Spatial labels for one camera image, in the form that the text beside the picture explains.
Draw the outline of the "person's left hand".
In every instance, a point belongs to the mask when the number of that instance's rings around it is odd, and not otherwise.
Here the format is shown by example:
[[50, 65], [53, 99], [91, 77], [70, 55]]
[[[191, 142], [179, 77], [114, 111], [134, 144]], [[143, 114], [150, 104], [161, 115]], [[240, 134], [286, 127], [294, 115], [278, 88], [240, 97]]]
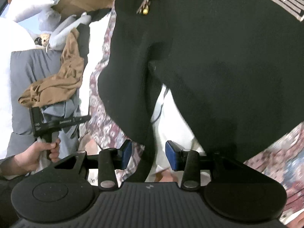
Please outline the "person's left hand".
[[25, 174], [34, 171], [38, 167], [39, 157], [42, 152], [50, 151], [49, 159], [55, 163], [59, 160], [60, 139], [55, 142], [34, 142], [23, 153], [14, 156], [14, 162], [17, 164], [17, 169], [20, 174]]

